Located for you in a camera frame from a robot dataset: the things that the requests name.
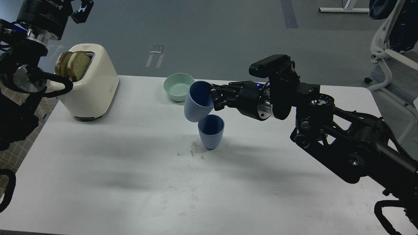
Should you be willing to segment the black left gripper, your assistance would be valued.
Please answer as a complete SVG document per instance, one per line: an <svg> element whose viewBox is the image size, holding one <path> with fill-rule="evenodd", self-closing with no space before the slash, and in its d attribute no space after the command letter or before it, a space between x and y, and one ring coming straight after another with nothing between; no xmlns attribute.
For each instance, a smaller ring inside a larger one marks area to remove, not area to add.
<svg viewBox="0 0 418 235"><path fill-rule="evenodd" d="M81 0L79 9L72 13L71 0L24 0L16 21L25 29L33 26L61 40L69 16L77 24L85 23L93 6L93 0Z"/></svg>

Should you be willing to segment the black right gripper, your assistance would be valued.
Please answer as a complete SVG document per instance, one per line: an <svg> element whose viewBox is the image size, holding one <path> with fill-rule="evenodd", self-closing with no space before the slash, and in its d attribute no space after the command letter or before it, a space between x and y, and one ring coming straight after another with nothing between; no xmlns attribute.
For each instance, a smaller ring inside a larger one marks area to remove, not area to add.
<svg viewBox="0 0 418 235"><path fill-rule="evenodd" d="M271 116L266 107L270 93L265 85L258 82L230 82L228 85L211 85L211 98L214 110L220 111L226 106L237 109L244 116L264 121Z"/></svg>

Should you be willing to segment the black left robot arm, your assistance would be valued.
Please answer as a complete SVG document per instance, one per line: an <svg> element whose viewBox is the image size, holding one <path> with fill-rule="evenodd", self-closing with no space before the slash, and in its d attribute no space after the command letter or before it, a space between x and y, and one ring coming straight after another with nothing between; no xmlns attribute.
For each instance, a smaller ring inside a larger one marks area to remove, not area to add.
<svg viewBox="0 0 418 235"><path fill-rule="evenodd" d="M40 58L48 53L50 40L61 40L68 18L75 23L86 22L93 7L92 0L82 0L73 11L70 0L25 0L17 20L1 19L1 83L28 97L19 105L1 95L1 150L24 140L38 127L36 108L42 98L67 94L73 83L60 75L44 72L38 67Z"/></svg>

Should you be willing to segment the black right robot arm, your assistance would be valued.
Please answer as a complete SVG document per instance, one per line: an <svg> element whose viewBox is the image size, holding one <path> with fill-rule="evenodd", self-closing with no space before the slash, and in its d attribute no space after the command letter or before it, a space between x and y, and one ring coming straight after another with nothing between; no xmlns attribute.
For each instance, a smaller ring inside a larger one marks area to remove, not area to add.
<svg viewBox="0 0 418 235"><path fill-rule="evenodd" d="M402 207L417 226L417 161L398 143L380 117L335 106L334 98L320 92L320 85L300 81L288 55L272 55L249 67L249 74L267 78L210 84L214 109L236 108L245 116L264 121L270 116L286 119L296 108L290 139L347 183L370 177L396 200L376 202L374 213L390 235L398 235L383 215L384 207Z"/></svg>

